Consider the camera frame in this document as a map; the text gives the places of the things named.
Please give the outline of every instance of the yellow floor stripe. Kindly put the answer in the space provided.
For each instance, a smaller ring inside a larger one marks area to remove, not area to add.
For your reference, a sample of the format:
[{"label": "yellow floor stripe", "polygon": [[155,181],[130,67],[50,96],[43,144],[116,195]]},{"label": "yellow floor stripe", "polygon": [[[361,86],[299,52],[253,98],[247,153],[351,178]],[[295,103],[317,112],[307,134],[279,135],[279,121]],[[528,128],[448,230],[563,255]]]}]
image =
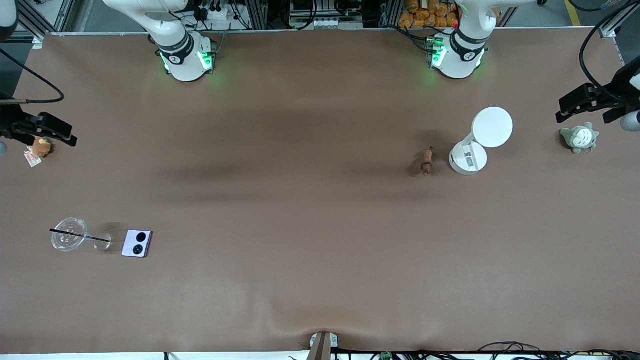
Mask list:
[{"label": "yellow floor stripe", "polygon": [[566,11],[569,12],[571,24],[573,26],[580,26],[580,19],[578,18],[578,13],[575,11],[573,5],[571,5],[567,0],[564,0],[564,5],[566,6]]}]

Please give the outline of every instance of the phone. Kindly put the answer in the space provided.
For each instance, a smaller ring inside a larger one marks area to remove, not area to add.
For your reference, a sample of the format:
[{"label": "phone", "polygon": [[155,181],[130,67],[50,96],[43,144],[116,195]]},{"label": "phone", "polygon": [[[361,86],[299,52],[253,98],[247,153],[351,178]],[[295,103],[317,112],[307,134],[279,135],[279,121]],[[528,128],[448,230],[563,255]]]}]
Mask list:
[{"label": "phone", "polygon": [[148,230],[127,230],[127,237],[124,239],[122,256],[131,258],[146,258],[149,253],[149,244],[153,231]]}]

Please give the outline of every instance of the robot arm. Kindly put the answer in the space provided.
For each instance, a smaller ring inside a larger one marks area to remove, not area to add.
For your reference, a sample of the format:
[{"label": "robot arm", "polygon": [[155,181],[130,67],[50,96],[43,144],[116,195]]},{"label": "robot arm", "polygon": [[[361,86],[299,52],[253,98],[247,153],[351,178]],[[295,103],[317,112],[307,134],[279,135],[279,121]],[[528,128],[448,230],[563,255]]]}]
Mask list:
[{"label": "robot arm", "polygon": [[158,14],[184,9],[188,0],[103,0],[149,32],[160,49],[167,72],[180,81],[194,81],[213,70],[211,39],[187,31],[178,19],[165,21]]},{"label": "robot arm", "polygon": [[628,104],[621,104],[591,83],[583,84],[560,99],[557,122],[585,112],[610,109],[602,114],[605,124],[620,119],[624,130],[640,131],[640,56],[618,70],[604,88]]},{"label": "robot arm", "polygon": [[480,66],[486,42],[495,29],[497,19],[492,8],[521,6],[536,0],[456,0],[462,10],[460,25],[446,34],[438,34],[444,46],[434,56],[431,66],[442,74],[463,79]]},{"label": "robot arm", "polygon": [[[0,0],[0,43],[11,37],[17,24],[18,13],[15,0]],[[11,61],[17,61],[4,51],[3,54]],[[46,136],[69,146],[76,146],[77,138],[71,135],[71,125],[49,113],[39,113],[38,116],[25,113],[19,104],[27,102],[15,100],[0,92],[0,136],[17,140],[27,146],[33,145],[35,136]],[[0,156],[4,155],[3,152],[6,151],[6,146],[2,147],[4,150]]]},{"label": "robot arm", "polygon": [[11,37],[18,26],[18,9],[15,0],[0,0],[0,42]]}]

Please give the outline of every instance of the green led light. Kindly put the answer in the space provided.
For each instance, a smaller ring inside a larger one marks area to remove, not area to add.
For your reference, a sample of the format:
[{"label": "green led light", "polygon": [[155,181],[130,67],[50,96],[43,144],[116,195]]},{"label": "green led light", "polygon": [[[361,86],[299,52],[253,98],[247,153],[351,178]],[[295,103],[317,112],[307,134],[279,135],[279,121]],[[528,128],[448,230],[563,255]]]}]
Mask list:
[{"label": "green led light", "polygon": [[208,53],[201,53],[200,51],[198,52],[198,57],[200,59],[200,62],[202,63],[202,67],[206,70],[211,69],[211,55]]},{"label": "green led light", "polygon": [[164,63],[164,68],[169,71],[169,65],[167,65],[166,63],[166,59],[164,58],[164,55],[162,53],[160,53],[160,59],[162,59],[162,62]]},{"label": "green led light", "polygon": [[431,64],[435,67],[439,67],[440,65],[442,65],[442,60],[444,59],[444,56],[447,54],[447,47],[442,45],[440,47],[440,49],[433,54],[433,61],[431,62]]},{"label": "green led light", "polygon": [[480,55],[478,55],[478,61],[476,62],[476,67],[480,66],[480,63],[482,61],[482,55],[484,55],[484,50],[482,50],[480,52]]}]

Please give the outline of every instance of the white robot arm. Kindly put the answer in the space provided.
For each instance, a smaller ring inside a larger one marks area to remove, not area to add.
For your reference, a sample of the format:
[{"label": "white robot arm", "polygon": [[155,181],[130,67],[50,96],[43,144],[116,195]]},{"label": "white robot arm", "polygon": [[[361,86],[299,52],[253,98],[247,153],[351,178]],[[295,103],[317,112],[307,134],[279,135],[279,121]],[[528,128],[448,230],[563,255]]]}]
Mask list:
[{"label": "white robot arm", "polygon": [[0,0],[0,42],[11,37],[18,25],[18,9],[15,0]]},{"label": "white robot arm", "polygon": [[456,0],[462,17],[460,26],[448,30],[447,34],[438,34],[444,46],[434,55],[432,66],[442,74],[463,79],[471,75],[484,54],[484,46],[495,29],[496,16],[492,8],[514,7],[536,0]]},{"label": "white robot arm", "polygon": [[160,20],[157,14],[184,9],[188,0],[103,0],[140,24],[160,48],[167,71],[180,81],[194,81],[213,70],[215,53],[211,39],[187,31],[180,20]]}]

